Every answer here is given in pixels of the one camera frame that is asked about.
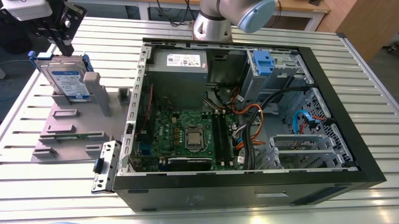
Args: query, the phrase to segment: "motherboard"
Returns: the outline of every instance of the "motherboard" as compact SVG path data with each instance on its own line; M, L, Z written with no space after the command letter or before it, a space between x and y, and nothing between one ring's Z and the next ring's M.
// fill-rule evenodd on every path
M228 137L234 124L234 115L224 112L157 111L153 141L138 142L141 155L133 158L134 170L238 169Z

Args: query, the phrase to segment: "slotted aluminum table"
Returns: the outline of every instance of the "slotted aluminum table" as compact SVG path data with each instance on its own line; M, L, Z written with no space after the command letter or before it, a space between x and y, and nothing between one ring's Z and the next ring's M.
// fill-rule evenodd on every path
M108 91L132 87L142 37L189 39L189 26L85 18L73 39ZM0 220L74 223L399 223L397 104L345 39L334 34L232 29L236 42L310 47L386 182L313 206L134 214L116 194L90 195L92 162L29 163L53 104L52 88L36 71L0 126Z

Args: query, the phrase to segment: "ram slot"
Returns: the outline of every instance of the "ram slot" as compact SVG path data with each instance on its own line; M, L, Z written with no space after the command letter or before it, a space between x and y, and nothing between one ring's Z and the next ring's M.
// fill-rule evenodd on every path
M213 144L216 153L216 162L220 165L226 165L232 161L230 149L228 143L228 127L222 115L212 116L212 132L213 132Z

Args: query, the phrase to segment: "green motherboard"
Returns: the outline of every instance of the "green motherboard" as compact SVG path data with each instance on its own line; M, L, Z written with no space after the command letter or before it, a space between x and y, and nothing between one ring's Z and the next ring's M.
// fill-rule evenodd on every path
M230 136L230 126L236 123L233 114L218 115L225 122L225 134ZM228 139L230 162L217 162L217 148L213 141L213 123L210 112L166 111L156 112L153 142L138 143L140 156L134 157L136 169L144 172L162 171L169 158L209 158L210 170L237 170L240 164L233 158L233 146Z

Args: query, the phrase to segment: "power supply label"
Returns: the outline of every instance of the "power supply label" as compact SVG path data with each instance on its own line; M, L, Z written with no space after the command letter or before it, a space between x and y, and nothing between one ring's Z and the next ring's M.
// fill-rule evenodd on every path
M166 66L200 67L200 56L198 55L169 54L166 58L168 58Z
M78 71L52 71L53 80L72 99L85 99L89 96L84 83L80 82Z

